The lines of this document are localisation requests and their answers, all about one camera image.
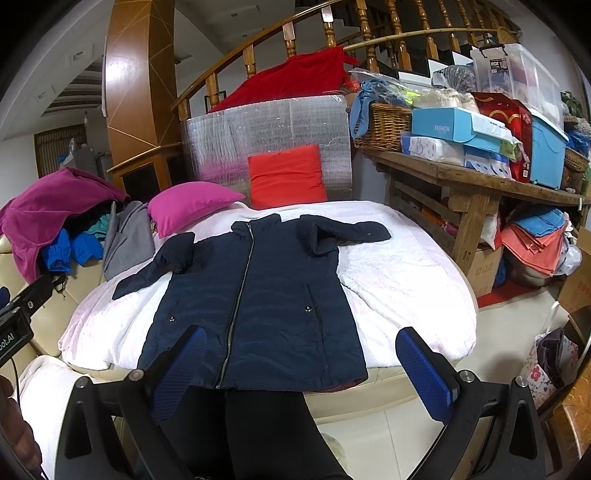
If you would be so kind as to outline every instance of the stack of folded cloths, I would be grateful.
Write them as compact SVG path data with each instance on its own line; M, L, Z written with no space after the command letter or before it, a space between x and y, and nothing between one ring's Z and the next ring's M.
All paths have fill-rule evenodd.
M534 205L501 232L503 245L523 264L546 277L556 271L567 223L563 212Z

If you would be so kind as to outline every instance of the purple jacket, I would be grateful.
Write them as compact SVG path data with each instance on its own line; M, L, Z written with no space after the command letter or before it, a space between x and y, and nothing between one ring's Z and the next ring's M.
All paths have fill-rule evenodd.
M105 200L129 196L107 181L76 168L62 168L37 180L0 210L0 235L12 244L18 271L27 283L40 275L39 250L54 241L70 215Z

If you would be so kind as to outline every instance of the jacket collar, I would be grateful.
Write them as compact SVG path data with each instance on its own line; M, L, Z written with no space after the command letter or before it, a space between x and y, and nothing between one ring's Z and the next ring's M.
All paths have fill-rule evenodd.
M234 222L232 224L232 232L242 236L247 237L250 236L250 231L248 230L248 225L250 224L252 233L256 235L274 225L281 223L281 216L278 213L272 213L263 218L259 218L257 220L251 220L250 222Z

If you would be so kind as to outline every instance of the person's hand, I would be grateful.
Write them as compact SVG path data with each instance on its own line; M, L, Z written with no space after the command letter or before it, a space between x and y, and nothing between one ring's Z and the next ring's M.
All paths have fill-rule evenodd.
M18 403L10 398L14 389L10 380L0 375L0 395L6 399L6 411L0 419L14 452L29 470L41 466L41 449L33 438L33 429L22 418Z

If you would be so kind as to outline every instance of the navy blue jacket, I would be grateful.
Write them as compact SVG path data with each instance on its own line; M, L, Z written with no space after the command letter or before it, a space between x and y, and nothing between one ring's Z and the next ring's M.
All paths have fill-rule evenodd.
M353 314L336 274L337 240L390 238L376 222L341 223L274 213L235 222L196 244L176 235L154 260L121 280L113 299L168 271L168 289L148 331L138 367L147 368L190 325L207 333L194 384L241 390L326 391L367 379Z

